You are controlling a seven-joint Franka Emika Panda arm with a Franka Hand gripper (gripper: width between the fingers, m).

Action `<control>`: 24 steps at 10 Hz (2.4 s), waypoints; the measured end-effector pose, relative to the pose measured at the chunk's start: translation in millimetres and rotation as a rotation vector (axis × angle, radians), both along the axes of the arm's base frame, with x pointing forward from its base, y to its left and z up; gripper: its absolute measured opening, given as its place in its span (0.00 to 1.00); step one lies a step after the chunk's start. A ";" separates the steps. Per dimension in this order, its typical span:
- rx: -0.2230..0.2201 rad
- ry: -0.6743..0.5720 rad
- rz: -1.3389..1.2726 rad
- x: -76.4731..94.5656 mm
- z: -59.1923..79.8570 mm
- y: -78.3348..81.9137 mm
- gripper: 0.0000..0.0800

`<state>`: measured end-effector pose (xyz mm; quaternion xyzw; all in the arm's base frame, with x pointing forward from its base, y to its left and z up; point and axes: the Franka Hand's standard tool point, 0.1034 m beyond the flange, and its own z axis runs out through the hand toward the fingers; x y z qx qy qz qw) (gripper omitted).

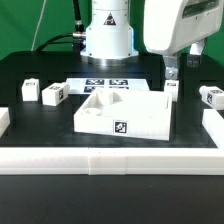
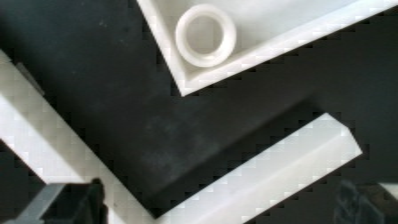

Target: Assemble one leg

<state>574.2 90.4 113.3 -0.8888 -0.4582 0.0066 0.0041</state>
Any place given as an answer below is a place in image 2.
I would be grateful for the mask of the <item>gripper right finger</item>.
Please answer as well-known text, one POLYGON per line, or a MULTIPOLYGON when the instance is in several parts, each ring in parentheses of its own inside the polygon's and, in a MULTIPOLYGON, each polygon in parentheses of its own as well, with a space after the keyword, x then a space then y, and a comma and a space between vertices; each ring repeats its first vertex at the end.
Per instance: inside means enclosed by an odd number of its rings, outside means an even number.
POLYGON ((398 182, 342 182, 337 224, 398 224, 398 182))

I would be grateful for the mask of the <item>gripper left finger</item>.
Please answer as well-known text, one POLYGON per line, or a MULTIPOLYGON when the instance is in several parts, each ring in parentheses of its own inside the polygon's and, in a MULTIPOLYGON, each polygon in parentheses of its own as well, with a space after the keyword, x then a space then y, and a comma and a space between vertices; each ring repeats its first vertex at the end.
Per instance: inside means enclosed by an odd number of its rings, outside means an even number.
POLYGON ((11 224, 109 224, 102 180, 49 184, 11 224))

